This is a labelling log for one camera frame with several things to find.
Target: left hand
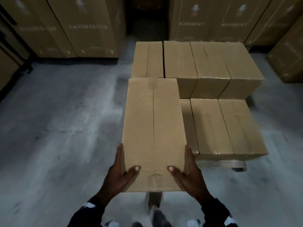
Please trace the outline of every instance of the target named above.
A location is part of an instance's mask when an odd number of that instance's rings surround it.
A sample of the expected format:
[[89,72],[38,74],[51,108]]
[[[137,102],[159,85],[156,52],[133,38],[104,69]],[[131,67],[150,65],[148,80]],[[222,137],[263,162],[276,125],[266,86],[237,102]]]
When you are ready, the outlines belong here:
[[117,154],[114,164],[109,168],[108,173],[104,179],[103,185],[99,192],[96,194],[104,206],[116,195],[121,193],[127,184],[135,177],[140,171],[140,166],[133,166],[127,172],[122,173],[121,170],[122,160],[122,144],[120,143],[117,148]]

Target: leg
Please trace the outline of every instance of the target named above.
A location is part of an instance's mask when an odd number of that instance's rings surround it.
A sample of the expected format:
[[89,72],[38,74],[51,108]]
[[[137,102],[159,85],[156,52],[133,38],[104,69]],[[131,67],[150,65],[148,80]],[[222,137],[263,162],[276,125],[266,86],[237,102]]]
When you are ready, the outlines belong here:
[[159,210],[162,193],[151,192],[149,194],[149,217],[153,227],[172,227],[165,215]]

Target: right hand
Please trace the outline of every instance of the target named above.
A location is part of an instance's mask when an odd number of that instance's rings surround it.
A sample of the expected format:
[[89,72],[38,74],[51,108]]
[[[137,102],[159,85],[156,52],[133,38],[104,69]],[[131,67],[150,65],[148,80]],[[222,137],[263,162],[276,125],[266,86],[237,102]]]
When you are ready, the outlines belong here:
[[202,172],[196,164],[194,155],[192,154],[189,145],[185,146],[185,151],[187,152],[188,156],[189,172],[185,174],[175,166],[168,166],[167,169],[176,179],[179,180],[185,191],[193,198],[195,198],[200,203],[200,205],[202,205],[210,198],[212,198],[212,196],[207,190]]

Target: concrete floor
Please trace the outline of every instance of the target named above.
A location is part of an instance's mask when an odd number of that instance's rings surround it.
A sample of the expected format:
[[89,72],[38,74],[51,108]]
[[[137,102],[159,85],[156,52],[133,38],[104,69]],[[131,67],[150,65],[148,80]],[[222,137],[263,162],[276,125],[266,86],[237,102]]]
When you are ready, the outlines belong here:
[[[127,84],[136,40],[128,36],[117,64],[35,63],[0,104],[1,226],[66,226],[101,187],[122,138]],[[203,169],[212,195],[239,226],[303,226],[303,88],[283,84],[264,59],[265,76],[249,105],[269,156],[248,171]],[[184,192],[166,192],[161,208],[175,227],[203,219]],[[144,193],[124,193],[103,222],[151,226]]]

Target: warehouse aisle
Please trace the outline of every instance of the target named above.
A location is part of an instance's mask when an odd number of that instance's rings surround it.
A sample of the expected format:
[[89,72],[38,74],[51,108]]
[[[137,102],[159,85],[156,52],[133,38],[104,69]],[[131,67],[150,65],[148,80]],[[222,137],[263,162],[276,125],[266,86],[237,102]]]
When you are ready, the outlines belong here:
[[[0,223],[66,226],[101,187],[121,141],[135,42],[117,65],[35,63],[0,103]],[[205,169],[210,192],[239,226],[302,226],[303,89],[283,84],[260,53],[265,76],[248,100],[270,153],[248,162],[248,172]],[[203,220],[189,195],[164,193],[162,207],[175,227]],[[151,226],[144,193],[120,194],[103,216]]]

